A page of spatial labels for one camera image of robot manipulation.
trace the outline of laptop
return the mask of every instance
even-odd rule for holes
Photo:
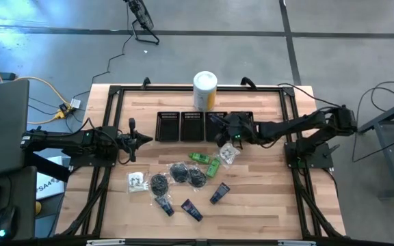
[[[27,128],[29,81],[0,84],[0,174],[21,169],[21,137]]]

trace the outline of wooden tabletop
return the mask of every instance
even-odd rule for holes
[[[108,84],[92,86],[85,119],[91,118],[101,126],[107,100]],[[311,87],[303,86],[310,94]],[[316,110],[315,102],[300,91],[295,91],[299,115]],[[114,118],[116,99],[110,123]],[[128,119],[135,118],[138,132],[155,136],[158,111],[195,111],[192,92],[126,92],[119,129],[129,132]],[[218,92],[214,111],[253,111],[256,121],[282,121],[280,101],[273,92]],[[194,191],[188,184],[170,185],[171,203],[175,214],[171,217],[153,201],[149,192],[128,193],[127,174],[167,172],[167,164],[188,161],[190,152],[213,154],[214,143],[159,143],[144,144],[137,152],[137,161],[112,169],[102,237],[114,238],[212,238],[212,239],[299,239],[301,238],[293,178],[285,164],[283,137],[270,149],[244,143],[244,149],[230,169],[220,167],[206,186]],[[121,152],[123,161],[127,155]],[[200,165],[206,172],[207,166]],[[82,167],[68,181],[56,232],[62,232],[84,207],[92,176],[91,167]],[[312,169],[311,177],[317,205],[329,222],[345,234],[339,202],[330,176],[320,169]],[[209,199],[224,182],[231,191],[216,205]],[[202,213],[197,222],[181,204],[190,199]],[[311,214],[306,210],[308,228],[313,231]],[[93,209],[90,230],[96,218]]]

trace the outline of gray floor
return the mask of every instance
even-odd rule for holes
[[[286,0],[286,4],[292,31],[394,33],[394,0]],[[146,0],[146,5],[157,30],[284,30],[277,0]],[[121,0],[0,0],[0,25],[126,29],[125,4]],[[90,88],[92,76],[106,70],[107,60],[121,52],[127,37],[0,33],[0,71],[49,80],[70,100]],[[95,83],[141,83],[144,77],[153,83],[190,83],[201,70],[213,71],[223,84],[237,84],[243,76],[259,85],[293,83],[284,37],[159,38],[159,46],[129,41],[126,55],[114,59],[110,74],[96,78]],[[302,85],[312,85],[317,97],[353,110],[365,90],[394,80],[394,39],[294,38],[293,45]],[[387,87],[394,90],[394,85]],[[60,103],[39,82],[31,83],[30,96],[53,105]],[[81,98],[86,101],[87,95]],[[376,102],[383,108],[391,107],[394,95],[378,91]],[[360,124],[379,113],[365,98]],[[48,115],[30,109],[29,120],[46,119]],[[74,119],[68,123],[73,129],[80,125]],[[63,121],[44,128],[67,131]],[[352,163],[353,138],[339,137],[331,142],[341,144],[333,154],[334,174],[347,235],[394,243],[394,199],[377,198],[379,191],[391,188],[384,157],[377,154]],[[359,139],[356,156],[378,148],[376,136],[368,133]],[[42,220],[37,222],[38,236],[47,234],[53,217]]]

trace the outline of black aluminum frame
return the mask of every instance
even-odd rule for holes
[[[296,104],[296,98],[294,94],[294,90],[292,87],[260,87],[256,88],[254,86],[249,85],[250,87],[247,86],[219,86],[217,88],[218,92],[276,92],[279,95],[280,99],[280,106],[282,109],[283,113],[283,120],[287,121],[289,119],[288,115],[288,109],[287,109],[287,104],[286,104],[286,97],[289,97],[289,102],[291,104],[291,110],[294,118],[297,118],[298,115],[298,108]],[[111,85],[109,87],[109,93],[107,97],[107,104],[105,108],[105,114],[103,118],[103,126],[107,126],[109,123],[110,119],[110,113],[111,113],[111,105],[112,101],[114,99],[115,95],[118,95],[118,103],[116,105],[116,113],[115,113],[115,118],[114,118],[114,124],[113,126],[118,127],[119,126],[119,121],[120,121],[120,115],[121,115],[121,109],[122,109],[122,102],[124,99],[124,93],[128,91],[157,91],[157,92],[162,92],[162,91],[173,91],[173,92],[190,92],[193,90],[193,87],[191,85],[160,85],[160,86],[146,86],[145,84],[143,86],[141,85]],[[301,137],[301,133],[297,133],[297,138]],[[287,142],[292,142],[293,139],[291,135],[286,135]],[[110,169],[111,167],[105,167],[105,175],[103,175],[103,179],[109,179],[110,176]],[[88,193],[88,201],[92,199],[93,193],[96,191],[96,186],[99,178],[99,171],[100,167],[94,167],[94,171],[92,173],[92,179],[90,183],[90,188],[89,188],[89,193]],[[293,175],[293,180],[299,179],[299,172],[298,169],[296,168],[291,168],[291,173]],[[308,168],[304,168],[304,179],[305,179],[305,187],[306,190],[313,202],[315,202],[314,198],[314,193],[313,193],[313,186],[311,182],[311,175],[308,170]],[[302,196],[300,195],[300,190],[298,189],[297,185],[294,185],[295,189],[295,198],[296,198],[296,203],[298,207],[298,214],[299,214],[299,222],[300,222],[300,229],[302,233],[302,238],[306,238],[308,236],[311,236],[307,224],[306,224],[306,216],[305,216],[305,210],[304,210],[304,205],[302,201]],[[107,189],[105,192],[101,195],[100,200],[99,200],[99,205],[98,205],[98,212],[96,215],[96,223],[95,227],[92,231],[92,234],[95,236],[100,236],[101,233],[101,227],[102,227],[102,222],[103,222],[103,215],[104,215],[104,210],[105,210],[105,201],[107,197]],[[89,215],[86,217],[86,219],[83,222],[82,229],[81,229],[81,234],[86,235],[88,234],[88,228],[89,228],[89,223],[90,223],[90,215],[91,212],[89,212]],[[321,228],[318,222],[317,217],[312,214],[313,216],[313,225],[314,225],[314,233],[315,236],[321,236]],[[232,240],[230,241],[232,243],[256,243],[257,241],[255,240]],[[273,244],[275,240],[268,240],[268,241],[262,241],[259,240],[258,242],[260,243],[271,243]]]

